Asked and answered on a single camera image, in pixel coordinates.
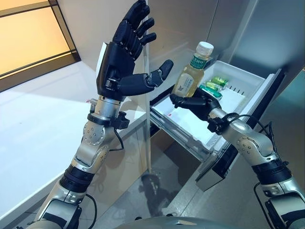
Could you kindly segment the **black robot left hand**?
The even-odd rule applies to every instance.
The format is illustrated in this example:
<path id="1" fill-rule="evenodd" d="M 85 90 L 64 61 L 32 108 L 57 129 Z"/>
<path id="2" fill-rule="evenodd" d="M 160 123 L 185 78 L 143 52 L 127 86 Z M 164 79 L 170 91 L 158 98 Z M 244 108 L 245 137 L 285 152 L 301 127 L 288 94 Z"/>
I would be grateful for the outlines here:
<path id="1" fill-rule="evenodd" d="M 173 68 L 173 61 L 166 60 L 151 73 L 134 74 L 135 61 L 143 47 L 156 40 L 156 33 L 146 34 L 154 19 L 145 19 L 150 13 L 146 1 L 136 1 L 120 22 L 111 42 L 107 44 L 98 71 L 98 95 L 124 101 L 127 96 L 146 94 L 159 87 Z"/>

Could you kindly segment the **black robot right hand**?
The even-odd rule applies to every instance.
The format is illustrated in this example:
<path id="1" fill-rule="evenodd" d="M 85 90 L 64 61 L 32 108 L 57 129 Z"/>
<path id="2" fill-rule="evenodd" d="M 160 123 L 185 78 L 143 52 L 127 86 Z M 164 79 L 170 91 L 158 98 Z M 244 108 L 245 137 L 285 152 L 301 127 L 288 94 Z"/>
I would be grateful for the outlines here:
<path id="1" fill-rule="evenodd" d="M 192 97 L 180 97 L 175 94 L 170 94 L 169 97 L 175 108 L 188 109 L 202 121 L 208 121 L 209 113 L 213 109 L 221 109 L 216 98 L 199 88 L 195 90 Z"/>

